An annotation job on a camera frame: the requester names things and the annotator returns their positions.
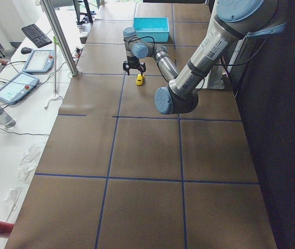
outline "white table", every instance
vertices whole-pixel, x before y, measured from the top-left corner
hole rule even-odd
[[[75,23],[74,11],[57,11],[57,16],[67,39],[70,51],[74,52],[76,47],[81,48],[82,44],[80,43],[79,30]],[[48,37],[51,40],[53,40],[53,31],[51,30],[46,15],[43,15],[36,24],[45,34],[48,34]],[[23,47],[37,49],[36,46],[26,38],[12,56],[10,60],[11,62],[27,60],[29,54],[21,54],[20,52]],[[54,44],[49,44],[41,49],[53,48]],[[65,60],[59,47],[57,52],[57,68],[59,68]],[[18,71],[21,71],[24,63],[15,63],[14,66]],[[46,75],[37,75],[37,77],[40,79],[40,82],[44,82],[52,72],[53,70]],[[0,80],[10,80],[16,74],[17,72],[12,66],[7,66],[0,73]],[[67,65],[64,64],[61,70],[57,72],[57,86],[58,94],[60,96],[65,96],[70,80],[70,70]],[[52,94],[53,77],[19,104],[8,106],[5,110],[14,118],[16,125],[13,128],[7,129],[7,131],[17,133],[50,134],[58,114],[58,109],[62,103],[62,101],[52,101],[50,102],[48,109],[45,110],[45,104]],[[41,150],[43,150],[47,139],[48,136],[8,134],[0,130],[0,220],[6,221],[6,219],[8,219],[8,222],[15,223],[34,174],[33,170],[30,172],[27,180],[20,181],[18,178],[18,168],[21,167],[20,164],[22,159],[24,155],[28,153],[31,146],[38,145]],[[12,188],[18,189],[20,195],[13,211],[6,210],[6,212],[2,212],[6,207],[3,199],[8,195]],[[4,248],[6,242],[7,239],[0,238],[0,248]]]

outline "black mouse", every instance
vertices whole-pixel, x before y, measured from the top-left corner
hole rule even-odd
[[[31,51],[32,51],[32,48],[28,48],[28,47],[23,47],[23,48],[21,49],[21,53],[22,53],[22,54],[31,53]]]

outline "tablet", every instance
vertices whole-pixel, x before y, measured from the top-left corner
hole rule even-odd
[[[20,72],[0,88],[0,101],[14,105],[34,90],[38,83],[39,79],[37,77]]]
[[[54,50],[32,50],[22,71],[29,74],[44,74],[52,68],[53,63]]]

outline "keyboard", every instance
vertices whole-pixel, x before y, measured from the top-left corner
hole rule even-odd
[[[22,28],[23,33],[30,39],[37,48],[51,44],[52,41],[41,31],[37,25],[31,24]]]

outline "turquoise plastic box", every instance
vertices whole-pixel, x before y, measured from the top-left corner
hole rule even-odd
[[[135,17],[133,27],[137,36],[151,36],[155,42],[165,43],[169,38],[169,22],[167,17]],[[144,38],[145,42],[153,42],[151,38]]]

